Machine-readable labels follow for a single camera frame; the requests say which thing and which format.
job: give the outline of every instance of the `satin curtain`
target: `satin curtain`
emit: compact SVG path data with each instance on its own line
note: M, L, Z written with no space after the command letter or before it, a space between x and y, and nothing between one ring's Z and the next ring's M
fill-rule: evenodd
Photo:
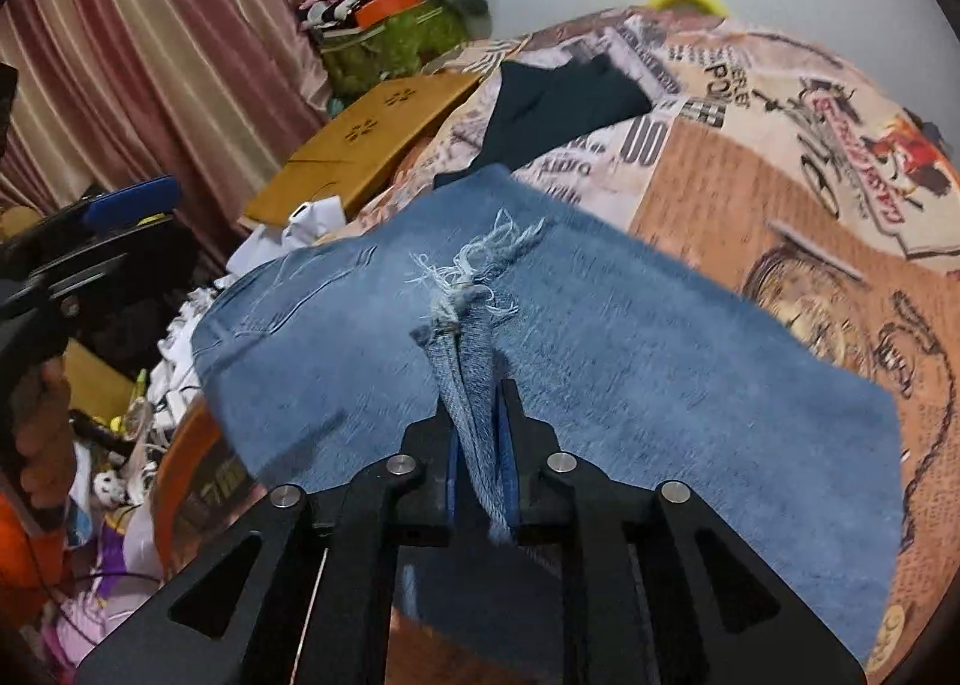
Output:
M174 175L181 217L224 261L244 203L323 124L326 74L300 0L8 0L20 71L0 197L42 213L93 181Z

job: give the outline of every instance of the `denim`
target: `denim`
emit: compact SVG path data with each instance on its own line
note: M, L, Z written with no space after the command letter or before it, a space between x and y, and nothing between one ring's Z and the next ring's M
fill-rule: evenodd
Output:
M565 450L618 481L688 482L854 654L870 653L901 525L889 394L503 168L253 271L214 303L193 348L224 435L268 485L349 481L443 394L494 536L506 512L491 394L515 378ZM497 569L475 570L476 551L496 552ZM419 619L480 653L559 670L553 621L535 620L550 591L516 548L473 540L453 559L401 560ZM520 616L523 653L508 638Z

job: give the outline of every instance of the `black garment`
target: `black garment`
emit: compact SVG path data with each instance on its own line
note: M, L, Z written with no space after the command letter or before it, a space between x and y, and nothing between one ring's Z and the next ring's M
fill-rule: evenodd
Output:
M500 72L500 94L480 154L467 170L437 175L434 188L495 163L517 170L550 149L653 107L606 55L555 70L508 61Z

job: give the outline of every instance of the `hand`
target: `hand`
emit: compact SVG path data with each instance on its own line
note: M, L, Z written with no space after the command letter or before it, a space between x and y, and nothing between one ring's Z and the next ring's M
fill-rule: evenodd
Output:
M43 390L32 414L14 423L16 450L27 458L20 485L37 509L50 509L66 502L77 472L70 427L70 383L64 361L56 357L40 366Z

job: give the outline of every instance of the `orange container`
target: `orange container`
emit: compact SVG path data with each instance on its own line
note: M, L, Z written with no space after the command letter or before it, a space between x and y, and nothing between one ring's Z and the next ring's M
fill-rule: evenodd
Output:
M424 0L373 0L359 8L356 12L357 26L366 29L373 26L378 21L383 21L387 16L396 15L408 10L414 5L419 5Z

